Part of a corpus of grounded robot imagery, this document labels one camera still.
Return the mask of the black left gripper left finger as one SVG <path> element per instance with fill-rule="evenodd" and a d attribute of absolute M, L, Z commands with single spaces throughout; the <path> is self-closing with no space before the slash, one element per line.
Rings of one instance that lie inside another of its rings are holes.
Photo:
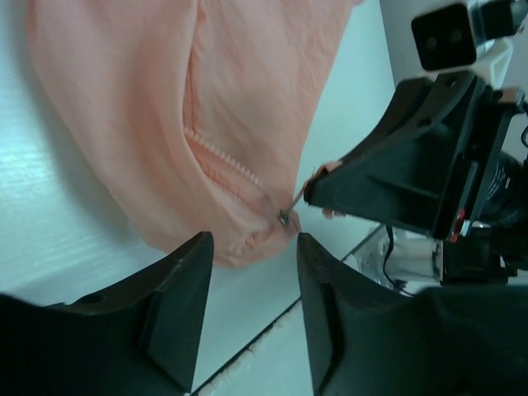
<path fill-rule="evenodd" d="M 4 395 L 191 392 L 210 287 L 213 237 L 72 304 L 1 298 Z"/>

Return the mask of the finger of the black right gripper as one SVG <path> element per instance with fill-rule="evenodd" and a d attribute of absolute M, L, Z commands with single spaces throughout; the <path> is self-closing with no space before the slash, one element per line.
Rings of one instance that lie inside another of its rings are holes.
<path fill-rule="evenodd" d="M 372 132 L 310 181 L 311 206 L 431 238 L 475 220 L 481 167 L 469 141 L 486 83 L 477 76 L 403 80 Z"/>

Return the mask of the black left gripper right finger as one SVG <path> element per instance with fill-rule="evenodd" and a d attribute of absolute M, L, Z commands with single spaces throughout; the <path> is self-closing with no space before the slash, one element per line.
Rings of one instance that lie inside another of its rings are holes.
<path fill-rule="evenodd" d="M 405 297 L 308 233 L 298 237 L 297 264 L 315 394 L 526 394 L 526 287 L 434 287 Z"/>

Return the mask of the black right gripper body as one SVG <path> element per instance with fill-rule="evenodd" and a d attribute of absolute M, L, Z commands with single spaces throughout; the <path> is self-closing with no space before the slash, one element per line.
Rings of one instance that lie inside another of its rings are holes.
<path fill-rule="evenodd" d="M 439 105 L 441 126 L 454 133 L 436 239 L 457 239 L 472 223 L 493 228 L 527 224 L 527 166 L 502 151 L 512 119 L 527 112 L 520 88 L 494 89 L 472 72 L 440 74 L 435 88 L 446 99 Z"/>

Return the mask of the salmon pink hooded jacket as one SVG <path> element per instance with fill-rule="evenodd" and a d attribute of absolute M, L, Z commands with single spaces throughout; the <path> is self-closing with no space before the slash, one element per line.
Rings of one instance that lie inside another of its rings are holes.
<path fill-rule="evenodd" d="M 31 1 L 44 89 L 143 239 L 200 231 L 214 263 L 276 257 L 279 213 L 353 1 Z"/>

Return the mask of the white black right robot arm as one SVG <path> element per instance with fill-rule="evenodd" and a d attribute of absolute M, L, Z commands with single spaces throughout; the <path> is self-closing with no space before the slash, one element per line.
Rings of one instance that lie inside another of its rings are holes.
<path fill-rule="evenodd" d="M 502 149 L 519 88 L 470 71 L 403 80 L 374 130 L 304 189 L 324 210 L 436 241 L 441 285 L 504 285 L 527 267 L 527 164 Z"/>

